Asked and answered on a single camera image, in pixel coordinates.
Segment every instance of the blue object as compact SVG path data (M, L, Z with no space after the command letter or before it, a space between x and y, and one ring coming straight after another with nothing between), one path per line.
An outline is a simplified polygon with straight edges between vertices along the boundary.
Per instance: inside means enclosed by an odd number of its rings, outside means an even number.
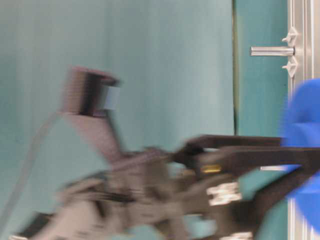
M320 78L296 90L285 111L282 131L283 146L320 147ZM288 166L287 170L296 167ZM307 222L320 233L320 172L288 197L295 199Z

